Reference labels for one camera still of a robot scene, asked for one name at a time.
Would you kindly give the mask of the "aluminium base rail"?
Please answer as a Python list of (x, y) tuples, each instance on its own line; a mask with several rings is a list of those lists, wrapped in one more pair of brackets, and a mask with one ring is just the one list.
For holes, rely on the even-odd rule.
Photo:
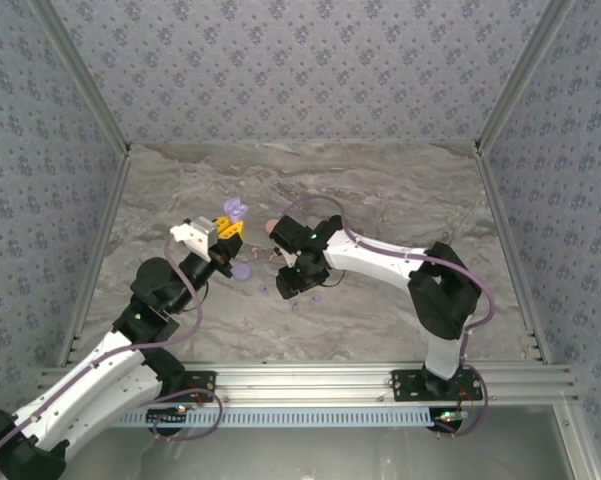
[[(475, 362), (486, 383), (456, 391), (461, 407), (573, 404), (580, 396), (571, 369), (531, 361)], [(395, 370), (413, 362), (186, 362), (193, 371), (215, 373), (215, 393), (228, 407), (394, 406)]]

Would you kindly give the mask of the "aluminium frame leg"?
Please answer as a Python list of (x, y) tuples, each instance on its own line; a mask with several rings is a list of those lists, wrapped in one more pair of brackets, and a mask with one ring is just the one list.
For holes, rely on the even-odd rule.
[(601, 461), (584, 410), (575, 404), (553, 407), (575, 480), (601, 480)]

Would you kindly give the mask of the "grey metal sheet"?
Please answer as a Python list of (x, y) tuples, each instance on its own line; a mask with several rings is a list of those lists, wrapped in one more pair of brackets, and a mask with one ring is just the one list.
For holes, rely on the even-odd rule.
[(220, 429), (158, 442), (111, 429), (60, 480), (576, 480), (544, 414), (495, 417), (473, 434), (420, 428)]

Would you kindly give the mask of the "small black circuit board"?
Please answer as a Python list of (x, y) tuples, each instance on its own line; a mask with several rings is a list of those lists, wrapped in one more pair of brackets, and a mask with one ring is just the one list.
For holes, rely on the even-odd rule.
[(464, 410), (431, 409), (433, 429), (439, 432), (455, 434), (469, 413)]
[(187, 419), (185, 407), (168, 407), (149, 409), (145, 414), (145, 422), (151, 431), (159, 435), (172, 436), (180, 432)]

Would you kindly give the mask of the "aluminium frame post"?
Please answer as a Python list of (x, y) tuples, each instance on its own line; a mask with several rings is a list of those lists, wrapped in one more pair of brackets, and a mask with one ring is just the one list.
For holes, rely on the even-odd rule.
[(69, 71), (74, 84), (95, 116), (104, 136), (118, 154), (126, 156), (128, 144), (124, 134), (53, 3), (51, 0), (26, 1)]
[(575, 2), (548, 0), (476, 139), (476, 152), (481, 157), (486, 156), (501, 133)]

